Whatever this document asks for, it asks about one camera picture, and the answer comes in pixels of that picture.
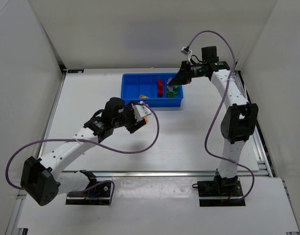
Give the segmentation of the green printed lego brick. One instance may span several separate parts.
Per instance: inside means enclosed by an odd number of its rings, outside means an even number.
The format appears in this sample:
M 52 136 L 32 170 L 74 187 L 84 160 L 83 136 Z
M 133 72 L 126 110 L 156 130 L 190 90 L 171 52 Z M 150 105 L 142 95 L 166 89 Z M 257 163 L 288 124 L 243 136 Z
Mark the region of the green printed lego brick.
M 173 92 L 173 90 L 170 91 L 169 88 L 167 87 L 167 88 L 166 88 L 166 96 L 167 96 L 167 97 L 174 97 L 174 92 Z

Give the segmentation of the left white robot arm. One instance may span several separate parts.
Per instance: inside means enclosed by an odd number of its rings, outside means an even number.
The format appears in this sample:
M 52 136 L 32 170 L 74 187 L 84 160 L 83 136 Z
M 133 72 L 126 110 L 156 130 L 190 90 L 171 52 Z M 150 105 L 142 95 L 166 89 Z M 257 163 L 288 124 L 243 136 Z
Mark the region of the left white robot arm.
M 136 101 L 126 104 L 121 98 L 112 97 L 71 140 L 64 141 L 48 154 L 37 159 L 30 157 L 24 162 L 22 188 L 40 206 L 47 205 L 61 193 L 71 196 L 95 194 L 100 183 L 92 173 L 79 170 L 66 177 L 62 172 L 86 151 L 111 136 L 116 128 L 125 127 L 132 134 L 146 124 L 145 118 L 149 115 L 151 111 L 145 105 Z

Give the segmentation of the green 2x4 lego brick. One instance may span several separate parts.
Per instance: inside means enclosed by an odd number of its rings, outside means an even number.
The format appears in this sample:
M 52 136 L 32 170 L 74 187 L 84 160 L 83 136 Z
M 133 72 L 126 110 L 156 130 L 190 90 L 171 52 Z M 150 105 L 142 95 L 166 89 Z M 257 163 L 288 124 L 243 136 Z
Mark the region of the green 2x4 lego brick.
M 166 92 L 168 98 L 175 98 L 178 93 L 177 92 Z

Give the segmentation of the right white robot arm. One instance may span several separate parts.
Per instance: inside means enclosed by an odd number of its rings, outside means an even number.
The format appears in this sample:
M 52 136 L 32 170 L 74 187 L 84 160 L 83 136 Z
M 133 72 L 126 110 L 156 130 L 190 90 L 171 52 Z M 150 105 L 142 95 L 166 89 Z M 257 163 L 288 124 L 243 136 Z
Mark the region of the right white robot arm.
M 219 60 L 215 46 L 204 47 L 201 51 L 201 62 L 182 61 L 180 70 L 168 80 L 167 85 L 172 89 L 191 83 L 193 78 L 207 77 L 218 90 L 226 113 L 220 125 L 224 138 L 223 154 L 214 183 L 219 188 L 233 187 L 237 181 L 237 164 L 242 148 L 255 130 L 258 106 L 251 104 L 241 93 L 228 64 Z

